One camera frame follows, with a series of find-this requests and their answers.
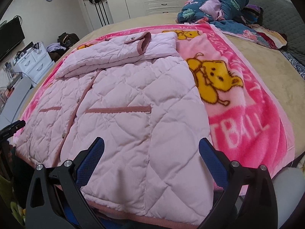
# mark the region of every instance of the leaf print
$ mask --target leaf print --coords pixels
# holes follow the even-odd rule
[[[236,0],[231,0],[231,3],[238,11],[240,10],[240,5],[238,4],[238,2]]]
[[[185,19],[190,19],[194,14],[195,14],[195,12],[189,8],[188,10],[186,10],[182,13],[182,17]]]

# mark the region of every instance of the blue gripper pad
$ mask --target blue gripper pad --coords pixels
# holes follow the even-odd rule
[[[208,167],[217,186],[223,187],[225,190],[229,184],[228,172],[211,147],[213,146],[206,138],[199,141],[199,153],[205,165]]]
[[[99,160],[101,159],[105,150],[105,143],[102,138],[99,138],[83,160],[76,173],[76,187],[80,189],[86,186]]]

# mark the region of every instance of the bed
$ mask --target bed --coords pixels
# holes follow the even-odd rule
[[[75,45],[75,47],[87,41],[96,39],[99,36],[116,31],[137,27],[176,24],[175,19],[176,14],[170,13],[149,15],[108,25],[86,35]],[[293,68],[290,62],[280,53],[280,51],[268,49],[252,42],[231,36],[227,36],[227,38],[251,63],[252,67],[257,71],[266,86],[278,99],[280,105],[286,112],[293,126],[295,136],[295,157],[298,157],[305,151],[305,81]],[[35,91],[42,85],[55,66],[56,64],[35,87],[31,97],[26,101],[21,114],[30,103]]]

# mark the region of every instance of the pink blanket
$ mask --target pink blanket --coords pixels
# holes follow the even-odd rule
[[[264,164],[271,177],[294,159],[294,136],[287,115],[250,63],[213,25],[136,28],[101,36],[79,48],[143,31],[175,31],[178,35],[177,51],[193,73],[217,150],[243,166],[257,168]],[[38,89],[21,119],[26,121],[29,118],[64,60],[57,64]]]

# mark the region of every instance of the pink quilted jacket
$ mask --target pink quilted jacket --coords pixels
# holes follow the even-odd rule
[[[99,136],[105,152],[87,186],[108,216],[196,228],[213,179],[198,151],[208,116],[175,32],[120,36],[64,61],[17,143],[33,164],[57,166]]]

